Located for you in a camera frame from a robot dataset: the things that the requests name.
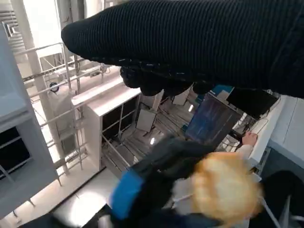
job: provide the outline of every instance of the black monitor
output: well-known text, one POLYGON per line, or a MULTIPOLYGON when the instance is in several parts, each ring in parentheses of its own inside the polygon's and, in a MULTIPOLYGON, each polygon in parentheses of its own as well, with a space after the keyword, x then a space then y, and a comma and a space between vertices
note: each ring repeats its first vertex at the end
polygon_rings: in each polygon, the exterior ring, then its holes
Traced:
POLYGON ((241 116, 213 95, 206 94, 185 132, 186 137, 216 148, 241 116))
POLYGON ((234 88, 227 101, 255 119, 259 119, 277 101, 277 98, 264 90, 234 88))

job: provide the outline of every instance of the white cabinet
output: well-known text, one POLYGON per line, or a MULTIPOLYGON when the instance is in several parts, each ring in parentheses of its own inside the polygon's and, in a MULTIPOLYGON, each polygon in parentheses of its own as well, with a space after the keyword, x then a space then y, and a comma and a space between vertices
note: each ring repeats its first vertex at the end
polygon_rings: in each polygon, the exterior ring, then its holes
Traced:
POLYGON ((0 219, 58 178, 0 26, 0 219))

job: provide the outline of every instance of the white structure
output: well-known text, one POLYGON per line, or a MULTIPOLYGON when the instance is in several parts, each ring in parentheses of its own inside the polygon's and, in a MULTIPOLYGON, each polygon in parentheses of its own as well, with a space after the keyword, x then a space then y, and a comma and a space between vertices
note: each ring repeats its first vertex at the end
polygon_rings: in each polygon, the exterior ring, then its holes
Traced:
POLYGON ((21 139, 30 154, 24 165, 14 172, 0 167, 5 175, 0 180, 1 219, 59 177, 2 27, 0 49, 0 133, 16 127, 20 135, 3 144, 1 149, 21 139))

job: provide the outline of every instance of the hand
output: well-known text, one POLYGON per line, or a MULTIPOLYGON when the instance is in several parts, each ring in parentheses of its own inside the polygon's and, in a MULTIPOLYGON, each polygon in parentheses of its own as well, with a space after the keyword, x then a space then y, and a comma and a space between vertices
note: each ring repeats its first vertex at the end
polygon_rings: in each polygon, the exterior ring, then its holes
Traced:
POLYGON ((243 145, 254 146, 257 142, 257 134, 246 132, 245 136, 242 139, 243 145))

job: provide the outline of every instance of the white pillar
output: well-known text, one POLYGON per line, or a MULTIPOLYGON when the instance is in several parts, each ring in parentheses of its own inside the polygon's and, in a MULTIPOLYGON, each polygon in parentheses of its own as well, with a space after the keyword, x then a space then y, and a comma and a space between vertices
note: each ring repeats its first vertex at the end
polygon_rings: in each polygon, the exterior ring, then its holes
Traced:
MULTIPOLYGON (((26 10, 24 7, 23 0, 11 0, 11 4, 12 4, 13 9, 16 14, 16 18, 17 18, 17 21, 19 24, 19 30, 22 33, 25 48, 26 49, 34 48, 35 47, 34 40, 33 40, 31 30, 30 30, 29 20, 27 17, 27 13, 26 13, 26 10)), ((36 51, 28 53, 28 60, 29 60, 28 62, 32 69, 33 74, 39 74, 42 72, 42 68, 40 65, 40 59, 39 59, 36 51)), ((43 76, 35 78, 35 86, 38 91, 41 91, 41 90, 44 90, 47 88, 47 85, 46 85, 46 82, 45 82, 43 76)), ((41 105, 42 105, 42 108, 43 108, 47 121, 53 119, 54 113, 53 113, 53 110, 51 107, 51 103, 49 101, 48 94, 42 93, 39 95, 39 98, 40 98, 41 105)), ((48 124, 48 126, 51 131, 53 140, 56 143, 56 148, 57 148, 59 157, 61 159, 64 159, 65 156, 64 156, 64 152, 63 152, 63 149, 61 146, 56 122, 51 122, 48 124)), ((69 171, 68 171, 66 164, 63 165, 63 168, 64 168, 65 173, 68 174, 69 171)))

